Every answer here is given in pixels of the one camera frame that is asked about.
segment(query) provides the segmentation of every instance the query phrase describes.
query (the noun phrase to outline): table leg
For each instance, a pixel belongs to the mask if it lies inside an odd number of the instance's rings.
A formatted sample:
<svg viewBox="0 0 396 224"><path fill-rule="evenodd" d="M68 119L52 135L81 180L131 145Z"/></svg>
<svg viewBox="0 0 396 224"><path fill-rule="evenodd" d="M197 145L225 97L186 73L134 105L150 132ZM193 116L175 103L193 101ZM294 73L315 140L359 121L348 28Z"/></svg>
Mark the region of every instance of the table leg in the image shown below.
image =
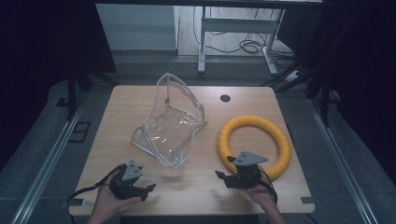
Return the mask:
<svg viewBox="0 0 396 224"><path fill-rule="evenodd" d="M198 72L205 72L205 11L206 8L202 7L202 18L201 18L201 42L199 45L198 52Z"/></svg>
<svg viewBox="0 0 396 224"><path fill-rule="evenodd" d="M269 39L268 39L267 46L262 49L262 53L264 54L265 61L267 61L268 68L270 70L271 75L273 75L273 76L277 76L277 70L275 67L274 60L271 55L271 49L272 49L272 46L274 45L276 33L279 28L280 20L282 19L282 15L283 15L284 11L285 11L284 9L281 9L279 11L279 14L277 15L275 22L274 22L273 30L270 34Z"/></svg>

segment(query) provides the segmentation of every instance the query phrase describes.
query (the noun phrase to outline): metal rail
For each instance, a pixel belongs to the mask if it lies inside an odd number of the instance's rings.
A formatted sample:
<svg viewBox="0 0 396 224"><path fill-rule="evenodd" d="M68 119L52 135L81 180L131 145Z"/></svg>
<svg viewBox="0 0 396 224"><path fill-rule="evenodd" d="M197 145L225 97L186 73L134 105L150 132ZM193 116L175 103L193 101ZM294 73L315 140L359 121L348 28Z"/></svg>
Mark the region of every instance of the metal rail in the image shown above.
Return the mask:
<svg viewBox="0 0 396 224"><path fill-rule="evenodd" d="M37 202L50 179L53 169L55 168L64 151L64 147L69 139L69 136L71 132L73 132L81 111L87 101L88 93L82 92L81 94L81 100L78 104L76 113L64 125L61 134L49 152L49 155L44 160L42 167L35 177L33 184L30 186L28 192L23 198L23 201L15 213L14 218L12 218L11 223L27 223L30 215L32 215L33 211L35 210L35 206L37 205Z"/></svg>
<svg viewBox="0 0 396 224"><path fill-rule="evenodd" d="M355 176L352 174L349 166L347 165L347 161L343 156L343 153L340 147L337 145L334 137L332 136L331 130L326 127L324 122L320 117L320 112L318 106L314 102L313 99L307 98L307 103L314 114L314 117L317 121L317 124L320 128L320 131L331 150L332 156L334 157L335 163L338 166L338 169L346 182L346 186L349 190L349 193L352 196L353 201L355 201L356 206L358 207L359 212L361 213L361 217L366 224L378 223L375 214L371 208L371 205L367 201L366 196L364 195L363 190L355 179Z"/></svg>

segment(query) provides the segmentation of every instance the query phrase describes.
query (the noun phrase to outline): black strap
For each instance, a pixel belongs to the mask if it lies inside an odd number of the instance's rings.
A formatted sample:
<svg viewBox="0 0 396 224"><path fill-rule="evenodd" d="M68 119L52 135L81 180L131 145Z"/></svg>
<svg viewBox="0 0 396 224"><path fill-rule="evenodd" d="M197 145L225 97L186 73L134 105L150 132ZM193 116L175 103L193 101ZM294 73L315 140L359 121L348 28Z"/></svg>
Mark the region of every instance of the black strap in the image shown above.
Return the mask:
<svg viewBox="0 0 396 224"><path fill-rule="evenodd" d="M267 188L268 190L270 190L270 193L273 196L275 203L277 203L277 193L274 189L274 186L271 182L270 177L265 172L263 172L263 171L261 171L261 172L267 176L268 180L270 181L270 184L267 184L267 183L263 182L262 180L259 180L259 184L262 185L263 187Z"/></svg>
<svg viewBox="0 0 396 224"><path fill-rule="evenodd" d="M101 187L102 185L105 184L105 182L108 180L108 178L115 174L123 165L119 165L116 168L114 168L112 171L110 171L105 177L103 177L103 179L99 182L97 182L96 184L92 185L91 187L88 188L84 188L84 189L79 189L78 191L74 192L72 195L70 195L66 200L66 204L69 204L69 201L72 200L74 197L78 196L81 193L87 192L87 191L91 191L94 189L97 189L99 187Z"/></svg>

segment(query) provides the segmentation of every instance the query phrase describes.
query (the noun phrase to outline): black curtain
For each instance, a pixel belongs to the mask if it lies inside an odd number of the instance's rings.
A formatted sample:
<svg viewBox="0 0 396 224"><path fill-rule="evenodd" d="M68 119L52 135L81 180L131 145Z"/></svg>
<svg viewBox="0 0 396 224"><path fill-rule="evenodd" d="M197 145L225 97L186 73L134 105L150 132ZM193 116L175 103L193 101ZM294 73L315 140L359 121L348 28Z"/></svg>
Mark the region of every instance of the black curtain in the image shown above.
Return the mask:
<svg viewBox="0 0 396 224"><path fill-rule="evenodd" d="M93 2L1 1L0 31L3 168L73 64L116 71Z"/></svg>
<svg viewBox="0 0 396 224"><path fill-rule="evenodd" d="M366 1L331 65L338 109L396 183L396 10Z"/></svg>

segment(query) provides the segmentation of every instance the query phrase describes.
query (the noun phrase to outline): black hole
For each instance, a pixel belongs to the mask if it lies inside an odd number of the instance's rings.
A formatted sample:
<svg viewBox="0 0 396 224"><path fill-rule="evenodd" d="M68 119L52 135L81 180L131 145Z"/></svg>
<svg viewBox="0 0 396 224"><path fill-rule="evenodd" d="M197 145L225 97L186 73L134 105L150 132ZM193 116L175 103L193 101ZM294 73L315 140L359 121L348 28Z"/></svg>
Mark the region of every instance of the black hole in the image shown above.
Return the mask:
<svg viewBox="0 0 396 224"><path fill-rule="evenodd" d="M221 96L220 96L220 100L221 100L222 102L227 103L227 102L230 102L230 101L231 101L231 97L230 97L229 95L221 95Z"/></svg>

